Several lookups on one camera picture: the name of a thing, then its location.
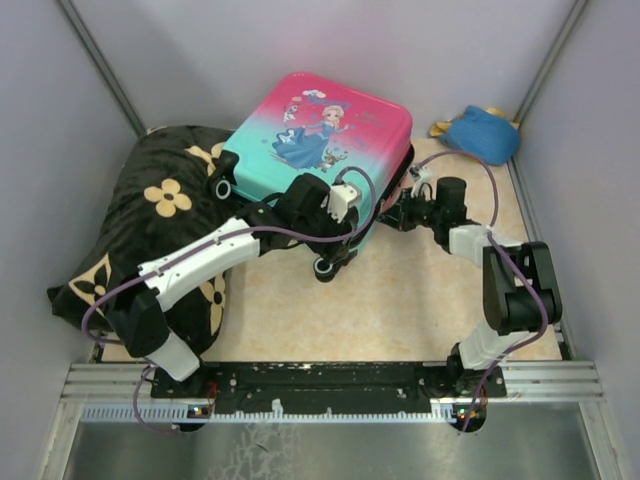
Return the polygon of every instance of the princess blue dress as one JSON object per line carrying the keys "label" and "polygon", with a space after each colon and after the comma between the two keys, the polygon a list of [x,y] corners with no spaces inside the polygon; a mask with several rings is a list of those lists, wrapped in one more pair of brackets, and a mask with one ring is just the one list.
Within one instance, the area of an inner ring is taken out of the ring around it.
{"label": "princess blue dress", "polygon": [[336,129],[327,122],[308,125],[306,128],[316,127],[322,127],[322,131],[305,135],[305,127],[298,127],[279,133],[273,148],[293,168],[318,168],[331,134],[342,133],[346,128]]}

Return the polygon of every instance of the cartoon reindeer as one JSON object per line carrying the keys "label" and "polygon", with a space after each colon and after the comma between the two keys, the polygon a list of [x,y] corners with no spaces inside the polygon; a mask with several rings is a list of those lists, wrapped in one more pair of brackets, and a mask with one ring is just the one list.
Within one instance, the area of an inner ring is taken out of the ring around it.
{"label": "cartoon reindeer", "polygon": [[341,162],[342,160],[347,158],[347,153],[348,152],[345,150],[344,155],[337,156],[331,153],[327,148],[327,150],[325,150],[324,152],[324,158],[322,159],[322,162],[320,162],[320,166],[319,166],[320,170],[322,170],[323,172],[326,172],[331,167],[333,167],[336,163]]}

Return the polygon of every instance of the pillow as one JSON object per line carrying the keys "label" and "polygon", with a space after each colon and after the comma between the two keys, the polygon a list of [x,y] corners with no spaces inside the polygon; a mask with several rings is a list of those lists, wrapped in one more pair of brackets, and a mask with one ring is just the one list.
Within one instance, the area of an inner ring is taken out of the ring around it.
{"label": "pillow", "polygon": [[[53,314],[80,328],[106,293],[112,266],[137,266],[220,227],[235,211],[207,192],[207,178],[230,132],[198,126],[151,129],[138,140],[116,183],[95,246],[64,285],[47,291]],[[200,285],[165,312],[169,328],[196,354],[215,341],[225,306],[225,276]],[[98,310],[91,329],[112,331]]]}

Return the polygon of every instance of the blue plush toy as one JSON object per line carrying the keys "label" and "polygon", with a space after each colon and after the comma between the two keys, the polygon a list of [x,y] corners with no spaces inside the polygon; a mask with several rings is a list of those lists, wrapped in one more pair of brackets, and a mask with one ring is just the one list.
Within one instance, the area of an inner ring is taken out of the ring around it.
{"label": "blue plush toy", "polygon": [[504,165],[518,150],[520,134],[514,124],[489,112],[467,107],[438,139],[450,148],[474,153],[490,165]]}

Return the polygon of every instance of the blonde hair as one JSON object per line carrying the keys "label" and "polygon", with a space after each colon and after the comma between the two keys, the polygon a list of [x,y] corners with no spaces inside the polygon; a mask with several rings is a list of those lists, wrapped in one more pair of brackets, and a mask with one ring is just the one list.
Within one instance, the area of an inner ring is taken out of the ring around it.
{"label": "blonde hair", "polygon": [[325,118],[329,112],[336,112],[338,114],[338,118],[333,121],[333,128],[338,128],[340,126],[340,117],[344,117],[344,110],[340,105],[329,105],[322,111],[322,117]]}

